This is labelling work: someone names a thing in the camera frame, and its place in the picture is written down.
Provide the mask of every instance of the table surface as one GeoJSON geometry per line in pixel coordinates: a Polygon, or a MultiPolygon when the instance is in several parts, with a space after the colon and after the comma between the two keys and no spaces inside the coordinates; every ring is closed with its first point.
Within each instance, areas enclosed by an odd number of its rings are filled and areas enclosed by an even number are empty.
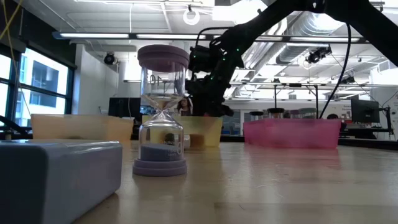
{"type": "Polygon", "coordinates": [[[221,143],[186,151],[188,174],[132,175],[75,223],[397,223],[398,153],[358,147],[261,149],[221,143]]]}

